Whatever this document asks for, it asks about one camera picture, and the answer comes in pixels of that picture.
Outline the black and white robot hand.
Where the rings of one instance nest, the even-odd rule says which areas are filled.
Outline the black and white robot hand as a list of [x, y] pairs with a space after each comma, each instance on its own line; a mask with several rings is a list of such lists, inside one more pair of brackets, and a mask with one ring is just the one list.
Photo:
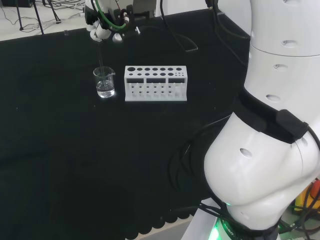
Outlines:
[[136, 24], [133, 1], [86, 0], [84, 7], [86, 29], [96, 42], [111, 39], [121, 43], [140, 34]]

